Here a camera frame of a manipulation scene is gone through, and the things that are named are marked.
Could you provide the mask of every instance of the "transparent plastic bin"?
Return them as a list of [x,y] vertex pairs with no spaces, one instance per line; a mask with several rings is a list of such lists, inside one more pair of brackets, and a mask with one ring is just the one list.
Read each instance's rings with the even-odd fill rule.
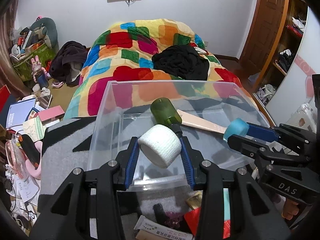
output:
[[[167,97],[176,109],[227,127],[240,117],[246,122],[269,127],[264,116],[239,87],[229,82],[209,81],[130,81],[108,82],[104,92],[92,141],[88,170],[97,169],[127,149],[132,136],[140,137],[155,120],[150,104]],[[222,135],[182,126],[193,149],[201,151],[204,159],[220,168],[236,170],[253,162],[231,150]],[[167,169],[152,164],[140,151],[133,183],[129,190],[141,191],[187,185],[180,155]]]

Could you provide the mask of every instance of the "bed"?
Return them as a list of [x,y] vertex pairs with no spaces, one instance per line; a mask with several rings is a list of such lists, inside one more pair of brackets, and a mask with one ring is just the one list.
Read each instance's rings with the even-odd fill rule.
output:
[[[203,40],[182,22],[167,19],[136,20],[111,26],[92,45],[81,70],[79,87],[64,118],[97,115],[109,81],[181,79],[154,70],[151,58],[169,46],[185,44],[205,49]],[[201,57],[210,63],[208,81],[234,82],[251,98],[238,77],[226,70],[213,54],[208,52],[208,55]],[[132,94],[133,97],[135,100],[132,100],[131,106],[150,103],[137,98],[139,94]]]

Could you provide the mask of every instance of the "wooden door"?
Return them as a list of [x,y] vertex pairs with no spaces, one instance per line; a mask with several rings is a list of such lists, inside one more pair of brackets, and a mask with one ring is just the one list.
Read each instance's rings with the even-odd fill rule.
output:
[[265,64],[279,30],[284,0],[258,0],[255,22],[240,57],[240,64],[248,74],[259,72]]

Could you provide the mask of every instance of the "light blue roll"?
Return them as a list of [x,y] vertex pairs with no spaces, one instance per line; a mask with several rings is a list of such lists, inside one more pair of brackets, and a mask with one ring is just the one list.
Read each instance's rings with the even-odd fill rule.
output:
[[228,142],[228,138],[233,135],[245,136],[249,130],[249,125],[240,118],[234,119],[227,127],[223,135],[223,140]]

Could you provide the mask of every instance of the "white bandage roll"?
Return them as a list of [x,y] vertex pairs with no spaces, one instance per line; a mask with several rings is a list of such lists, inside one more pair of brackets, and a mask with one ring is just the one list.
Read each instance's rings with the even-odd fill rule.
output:
[[157,124],[144,133],[138,144],[144,155],[156,166],[166,169],[181,152],[181,143],[168,127]]

